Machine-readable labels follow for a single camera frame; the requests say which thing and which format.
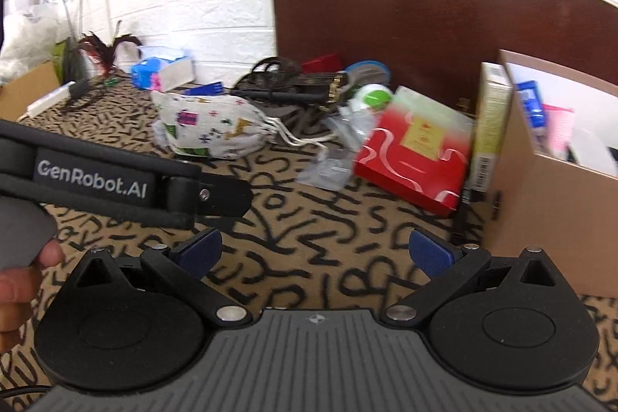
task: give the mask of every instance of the brown wooden headboard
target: brown wooden headboard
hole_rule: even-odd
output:
[[[618,84],[618,9],[602,0],[274,0],[280,56],[377,59],[393,84],[474,104],[499,49]]]

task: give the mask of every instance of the white printed pouch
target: white printed pouch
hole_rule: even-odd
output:
[[[176,154],[237,159],[261,149],[277,133],[267,116],[244,98],[158,91],[151,97]]]

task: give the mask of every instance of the red box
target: red box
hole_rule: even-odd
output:
[[[464,114],[399,87],[358,153],[354,173],[447,217],[464,184],[473,127]]]
[[[337,53],[330,55],[319,56],[310,61],[305,61],[301,64],[305,74],[317,74],[321,72],[339,72],[343,70],[344,65],[341,63],[341,56]]]

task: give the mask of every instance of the human hand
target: human hand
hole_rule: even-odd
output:
[[[63,259],[60,245],[50,241],[30,267],[0,272],[0,353],[19,344],[19,328],[32,316],[30,301],[41,288],[41,271]]]

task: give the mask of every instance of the blue gripper pad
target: blue gripper pad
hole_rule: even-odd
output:
[[[174,248],[169,259],[200,280],[220,260],[223,239],[217,229],[206,229]]]
[[[410,259],[430,279],[442,274],[463,256],[459,248],[424,229],[415,229],[408,241]]]

